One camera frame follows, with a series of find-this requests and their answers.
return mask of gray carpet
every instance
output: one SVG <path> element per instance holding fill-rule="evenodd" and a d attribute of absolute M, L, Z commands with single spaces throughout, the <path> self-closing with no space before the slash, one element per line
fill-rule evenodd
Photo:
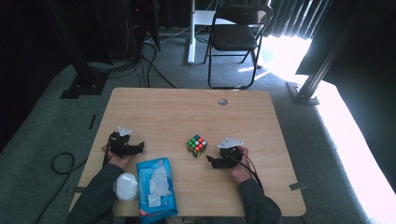
<path fill-rule="evenodd" d="M 154 65 L 178 88 L 208 89 L 207 64 L 201 64 L 205 44 L 197 42 L 194 65 L 187 65 L 188 45 L 186 38 L 163 42 Z M 154 51 L 145 46 L 143 54 L 151 60 Z M 265 43 L 262 56 L 265 62 L 272 60 L 273 55 Z M 248 81 L 248 76 L 221 77 L 235 74 L 235 66 L 244 68 L 250 60 L 244 64 L 235 62 L 222 59 L 221 63 L 225 66 L 218 67 L 215 74 L 219 78 L 215 81 L 243 82 L 246 78 Z M 52 158 L 61 152 L 70 152 L 75 157 L 76 165 L 83 162 L 91 149 L 111 91 L 116 87 L 144 87 L 145 82 L 139 76 L 146 74 L 148 69 L 148 63 L 143 60 L 136 71 L 112 73 L 102 95 L 81 95 L 77 100 L 60 99 L 76 75 L 72 66 L 66 67 L 52 80 L 29 118 L 0 154 L 0 223 L 36 222 L 66 178 L 66 175 L 52 172 Z M 269 65 L 264 66 L 258 75 L 268 69 L 271 69 Z M 308 185 L 303 189 L 306 214 L 303 218 L 285 217 L 284 222 L 371 223 L 357 202 L 316 107 L 295 105 L 285 84 L 285 77 L 295 76 L 293 73 L 282 76 L 269 72 L 258 79 L 250 90 L 270 92 L 297 178 Z M 151 88 L 172 88 L 152 68 L 149 84 Z M 340 97 L 336 89 L 331 95 Z M 96 119 L 90 130 L 93 115 Z M 56 161 L 56 167 L 67 171 L 70 162 L 69 157 L 61 157 Z M 67 191 L 78 184 L 81 173 L 82 168 L 79 168 L 70 175 L 39 223 L 64 223 L 72 200 L 72 195 Z"/>

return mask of chair seat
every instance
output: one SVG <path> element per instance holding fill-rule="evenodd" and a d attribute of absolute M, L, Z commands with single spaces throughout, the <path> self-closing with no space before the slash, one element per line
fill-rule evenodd
<path fill-rule="evenodd" d="M 213 47 L 216 50 L 238 51 L 257 48 L 256 36 L 247 25 L 220 24 L 214 27 L 213 33 Z"/>

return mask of black chair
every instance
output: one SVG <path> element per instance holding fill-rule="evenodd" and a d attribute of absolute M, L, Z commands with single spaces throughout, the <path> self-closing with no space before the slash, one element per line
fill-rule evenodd
<path fill-rule="evenodd" d="M 207 41 L 206 57 L 209 57 L 209 72 L 208 85 L 212 89 L 234 90 L 247 89 L 253 82 L 256 76 L 258 55 L 254 57 L 254 69 L 251 81 L 246 86 L 212 86 L 211 72 L 212 72 L 212 57 L 213 56 L 244 56 L 243 63 L 250 52 L 257 49 L 257 54 L 260 53 L 262 47 L 262 35 L 265 27 L 269 24 L 273 16 L 273 10 L 269 6 L 257 5 L 226 5 L 220 7 L 212 21 L 212 26 Z M 230 24 L 219 24 L 217 20 L 223 19 L 230 21 Z M 246 54 L 212 54 L 212 49 L 218 51 L 247 51 Z"/>

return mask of desk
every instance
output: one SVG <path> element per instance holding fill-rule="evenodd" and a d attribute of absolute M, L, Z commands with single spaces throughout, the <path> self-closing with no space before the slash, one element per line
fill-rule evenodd
<path fill-rule="evenodd" d="M 222 99 L 228 104 L 220 105 Z M 134 158 L 127 172 L 136 175 L 137 162 L 169 158 L 181 217 L 245 215 L 230 174 L 214 170 L 205 157 L 218 158 L 217 144 L 226 136 L 245 142 L 266 195 L 279 205 L 284 216 L 301 216 L 305 212 L 300 190 L 289 187 L 297 180 L 268 92 L 116 88 L 93 142 L 80 187 L 86 187 L 101 169 L 101 146 L 119 125 L 133 130 L 130 144 L 146 142 L 144 152 Z M 186 147 L 196 134 L 208 143 L 198 159 Z M 137 217 L 138 200 L 115 202 L 114 214 Z"/>

